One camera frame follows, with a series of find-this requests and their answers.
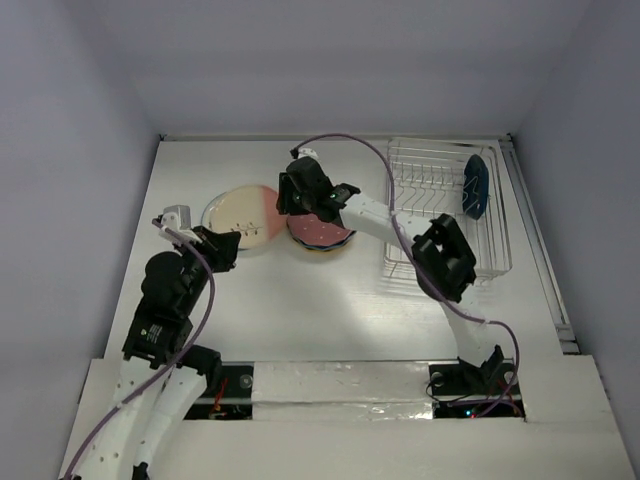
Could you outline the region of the white watermelon pattern plate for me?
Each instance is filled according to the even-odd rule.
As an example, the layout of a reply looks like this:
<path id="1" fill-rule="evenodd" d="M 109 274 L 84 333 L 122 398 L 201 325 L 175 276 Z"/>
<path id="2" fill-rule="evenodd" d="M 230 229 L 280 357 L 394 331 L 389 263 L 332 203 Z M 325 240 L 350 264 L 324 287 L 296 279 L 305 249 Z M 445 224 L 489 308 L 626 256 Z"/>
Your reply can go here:
<path id="1" fill-rule="evenodd" d="M 257 189 L 237 188 L 214 198 L 205 208 L 202 224 L 215 233 L 241 233 L 239 250 L 258 248 L 264 240 L 265 217 Z"/>

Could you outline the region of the blue dotted plate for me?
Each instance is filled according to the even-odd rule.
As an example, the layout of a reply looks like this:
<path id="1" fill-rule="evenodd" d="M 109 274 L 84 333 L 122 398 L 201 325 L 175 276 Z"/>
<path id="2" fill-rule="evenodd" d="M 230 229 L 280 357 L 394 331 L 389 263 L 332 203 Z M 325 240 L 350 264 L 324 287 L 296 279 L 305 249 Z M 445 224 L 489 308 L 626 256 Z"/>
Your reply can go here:
<path id="1" fill-rule="evenodd" d="M 289 233 L 289 236 L 292 238 L 294 242 L 296 242 L 303 249 L 307 251 L 312 251 L 312 252 L 331 252 L 331 251 L 342 249 L 354 238 L 355 235 L 356 235 L 356 232 L 352 231 L 343 240 L 334 242 L 327 246 L 322 246 L 317 244 L 306 243 L 299 236 L 296 236 L 293 233 Z"/>

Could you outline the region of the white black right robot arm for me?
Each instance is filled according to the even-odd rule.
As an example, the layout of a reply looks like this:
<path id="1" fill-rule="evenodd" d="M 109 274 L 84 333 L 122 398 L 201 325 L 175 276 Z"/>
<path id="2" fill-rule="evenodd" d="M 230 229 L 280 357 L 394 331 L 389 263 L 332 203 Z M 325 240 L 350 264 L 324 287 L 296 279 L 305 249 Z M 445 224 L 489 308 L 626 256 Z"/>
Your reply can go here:
<path id="1" fill-rule="evenodd" d="M 487 334 L 489 322 L 463 310 L 476 280 L 476 257 L 456 220 L 397 213 L 353 185 L 333 184 L 309 149 L 295 150 L 279 175 L 277 208 L 289 216 L 314 214 L 327 224 L 365 233 L 405 252 L 421 290 L 436 300 L 453 332 L 462 384 L 482 392 L 496 381 L 504 355 Z"/>

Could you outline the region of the maroon dotted plate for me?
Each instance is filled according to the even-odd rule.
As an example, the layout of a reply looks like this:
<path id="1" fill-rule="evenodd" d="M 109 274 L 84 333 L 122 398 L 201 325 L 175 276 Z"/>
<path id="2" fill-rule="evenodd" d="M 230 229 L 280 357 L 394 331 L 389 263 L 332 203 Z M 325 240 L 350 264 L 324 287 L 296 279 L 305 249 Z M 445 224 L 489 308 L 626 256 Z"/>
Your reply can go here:
<path id="1" fill-rule="evenodd" d="M 322 246 L 343 240 L 353 231 L 323 222 L 315 214 L 289 216 L 287 227 L 290 233 L 299 236 L 304 242 Z"/>

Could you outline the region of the pink plate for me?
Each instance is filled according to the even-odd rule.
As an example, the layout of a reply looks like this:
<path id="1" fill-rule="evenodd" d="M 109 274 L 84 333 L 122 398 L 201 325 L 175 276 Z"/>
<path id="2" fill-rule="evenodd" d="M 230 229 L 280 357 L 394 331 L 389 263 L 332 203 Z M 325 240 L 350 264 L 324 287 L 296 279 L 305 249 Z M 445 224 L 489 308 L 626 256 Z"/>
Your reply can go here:
<path id="1" fill-rule="evenodd" d="M 283 232 L 286 217 L 276 207 L 278 193 L 248 184 L 228 190 L 205 208 L 201 223 L 214 233 L 239 232 L 239 250 L 261 248 Z"/>

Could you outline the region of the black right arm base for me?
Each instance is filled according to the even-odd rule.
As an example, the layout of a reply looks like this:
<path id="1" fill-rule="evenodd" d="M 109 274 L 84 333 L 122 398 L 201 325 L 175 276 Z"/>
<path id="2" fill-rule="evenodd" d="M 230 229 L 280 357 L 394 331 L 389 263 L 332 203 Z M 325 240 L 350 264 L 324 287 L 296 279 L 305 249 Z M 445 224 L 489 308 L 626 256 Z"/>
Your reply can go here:
<path id="1" fill-rule="evenodd" d="M 430 393 L 438 399 L 496 399 L 511 380 L 513 365 L 503 363 L 483 377 L 475 368 L 459 363 L 429 365 Z"/>

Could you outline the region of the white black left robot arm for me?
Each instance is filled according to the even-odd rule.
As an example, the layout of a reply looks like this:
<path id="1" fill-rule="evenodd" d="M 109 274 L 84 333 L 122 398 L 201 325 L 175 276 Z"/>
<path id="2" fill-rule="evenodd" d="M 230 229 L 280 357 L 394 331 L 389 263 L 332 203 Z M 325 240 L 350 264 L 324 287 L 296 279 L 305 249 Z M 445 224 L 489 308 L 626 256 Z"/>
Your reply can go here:
<path id="1" fill-rule="evenodd" d="M 150 479 L 194 402 L 221 383 L 221 355 L 196 344 L 190 315 L 214 274 L 235 266 L 241 235 L 197 226 L 161 233 L 174 248 L 145 266 L 109 410 L 83 440 L 66 479 Z"/>

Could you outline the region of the dark blue heart plate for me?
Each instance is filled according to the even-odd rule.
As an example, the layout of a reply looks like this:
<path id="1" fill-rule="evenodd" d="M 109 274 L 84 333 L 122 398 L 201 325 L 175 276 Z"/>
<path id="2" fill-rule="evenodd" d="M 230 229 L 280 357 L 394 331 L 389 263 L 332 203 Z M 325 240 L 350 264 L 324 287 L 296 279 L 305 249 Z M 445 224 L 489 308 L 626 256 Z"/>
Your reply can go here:
<path id="1" fill-rule="evenodd" d="M 489 187 L 489 169 L 482 157 L 474 154 L 464 168 L 462 208 L 468 217 L 479 220 L 485 214 Z"/>

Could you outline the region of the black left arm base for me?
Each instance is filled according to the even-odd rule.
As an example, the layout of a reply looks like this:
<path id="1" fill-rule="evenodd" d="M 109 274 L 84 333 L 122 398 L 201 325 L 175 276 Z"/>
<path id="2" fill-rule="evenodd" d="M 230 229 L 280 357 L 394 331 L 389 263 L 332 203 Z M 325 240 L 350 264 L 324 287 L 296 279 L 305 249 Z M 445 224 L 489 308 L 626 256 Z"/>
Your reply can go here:
<path id="1" fill-rule="evenodd" d="M 224 363 L 217 389 L 198 398 L 185 420 L 251 420 L 253 384 L 253 363 Z"/>

